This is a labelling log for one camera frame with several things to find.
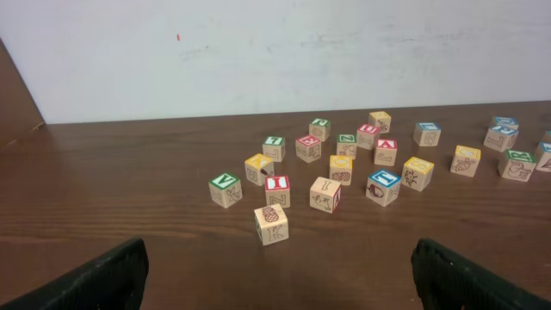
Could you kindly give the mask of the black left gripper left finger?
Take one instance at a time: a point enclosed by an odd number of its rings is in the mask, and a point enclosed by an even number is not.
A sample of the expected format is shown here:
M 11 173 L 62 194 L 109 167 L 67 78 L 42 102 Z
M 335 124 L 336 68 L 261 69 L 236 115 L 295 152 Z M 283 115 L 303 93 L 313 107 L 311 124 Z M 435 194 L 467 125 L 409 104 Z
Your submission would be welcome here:
M 139 310 L 148 271 L 144 240 L 129 239 L 1 308 Z

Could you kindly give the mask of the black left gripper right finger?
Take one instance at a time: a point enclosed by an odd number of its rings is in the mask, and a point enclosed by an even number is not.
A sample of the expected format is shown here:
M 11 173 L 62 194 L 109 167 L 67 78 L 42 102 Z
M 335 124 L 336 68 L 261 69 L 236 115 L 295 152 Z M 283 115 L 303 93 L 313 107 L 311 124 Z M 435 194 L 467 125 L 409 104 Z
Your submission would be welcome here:
M 433 239 L 420 239 L 411 256 L 425 309 L 544 309 L 550 301 L 495 275 Z

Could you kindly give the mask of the red A wooden block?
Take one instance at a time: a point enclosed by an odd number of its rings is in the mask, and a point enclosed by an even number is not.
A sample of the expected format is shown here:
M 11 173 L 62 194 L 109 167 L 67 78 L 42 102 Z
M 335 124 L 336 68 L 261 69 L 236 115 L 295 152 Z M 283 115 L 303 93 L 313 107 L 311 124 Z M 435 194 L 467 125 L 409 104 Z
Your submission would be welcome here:
M 395 139 L 378 139 L 375 144 L 374 164 L 394 166 L 398 144 Z

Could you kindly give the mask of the red I wooden block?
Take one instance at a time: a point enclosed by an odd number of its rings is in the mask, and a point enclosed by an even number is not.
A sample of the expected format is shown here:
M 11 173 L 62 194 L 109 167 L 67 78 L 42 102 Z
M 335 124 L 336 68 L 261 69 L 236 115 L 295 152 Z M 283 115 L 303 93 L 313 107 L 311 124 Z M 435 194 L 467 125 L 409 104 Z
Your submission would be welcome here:
M 291 203 L 290 182 L 288 176 L 273 176 L 265 179 L 266 205 L 279 204 L 289 208 Z

